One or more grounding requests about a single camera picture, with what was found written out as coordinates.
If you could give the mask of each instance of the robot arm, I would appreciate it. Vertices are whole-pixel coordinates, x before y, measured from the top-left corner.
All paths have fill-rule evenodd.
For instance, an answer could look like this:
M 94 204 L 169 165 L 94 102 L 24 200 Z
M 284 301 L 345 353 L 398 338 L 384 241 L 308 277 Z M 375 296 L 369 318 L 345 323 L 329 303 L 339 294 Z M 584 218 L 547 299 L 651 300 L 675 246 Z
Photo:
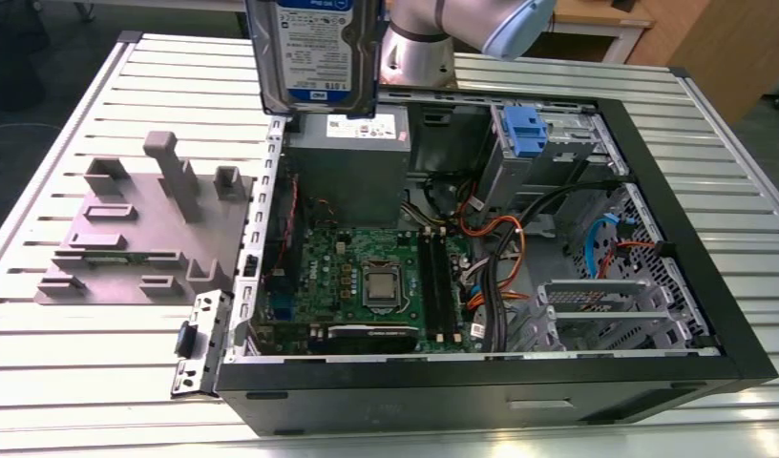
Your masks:
M 503 60 L 522 56 L 556 0 L 396 0 L 381 45 L 387 84 L 444 86 L 455 79 L 452 37 Z

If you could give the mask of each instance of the cpu socket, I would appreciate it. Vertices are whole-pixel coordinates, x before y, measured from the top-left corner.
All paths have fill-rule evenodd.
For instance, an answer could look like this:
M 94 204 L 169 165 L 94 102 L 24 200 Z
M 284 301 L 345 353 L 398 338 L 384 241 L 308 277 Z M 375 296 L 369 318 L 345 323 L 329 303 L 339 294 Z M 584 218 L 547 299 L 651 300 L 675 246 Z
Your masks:
M 392 260 L 369 260 L 361 264 L 363 303 L 383 315 L 402 306 L 402 265 Z

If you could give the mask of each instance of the metal bracket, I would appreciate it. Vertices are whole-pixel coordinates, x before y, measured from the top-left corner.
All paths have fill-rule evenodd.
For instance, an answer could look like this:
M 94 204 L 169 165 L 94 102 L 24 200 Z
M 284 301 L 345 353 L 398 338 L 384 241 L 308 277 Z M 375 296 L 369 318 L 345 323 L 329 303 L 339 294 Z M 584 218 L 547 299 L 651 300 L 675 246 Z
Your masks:
M 213 383 L 223 354 L 225 330 L 232 311 L 231 296 L 216 289 L 199 294 L 191 317 L 177 336 L 177 363 L 172 399 L 205 395 L 217 397 Z

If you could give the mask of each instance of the blue drive bay latch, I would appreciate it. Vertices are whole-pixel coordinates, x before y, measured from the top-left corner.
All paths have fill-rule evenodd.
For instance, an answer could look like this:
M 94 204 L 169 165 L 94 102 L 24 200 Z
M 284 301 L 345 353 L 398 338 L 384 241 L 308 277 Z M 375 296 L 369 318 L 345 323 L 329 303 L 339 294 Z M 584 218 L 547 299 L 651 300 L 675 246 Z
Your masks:
M 516 157 L 536 157 L 547 144 L 547 124 L 531 107 L 503 108 L 503 128 Z

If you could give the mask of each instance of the hard drive label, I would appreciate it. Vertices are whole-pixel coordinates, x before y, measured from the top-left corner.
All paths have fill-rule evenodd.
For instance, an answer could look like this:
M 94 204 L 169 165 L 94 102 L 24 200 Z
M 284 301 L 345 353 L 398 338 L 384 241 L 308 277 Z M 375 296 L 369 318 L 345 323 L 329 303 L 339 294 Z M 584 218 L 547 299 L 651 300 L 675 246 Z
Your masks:
M 349 94 L 352 50 L 343 39 L 353 0 L 279 0 L 285 88 L 300 100 L 336 102 Z

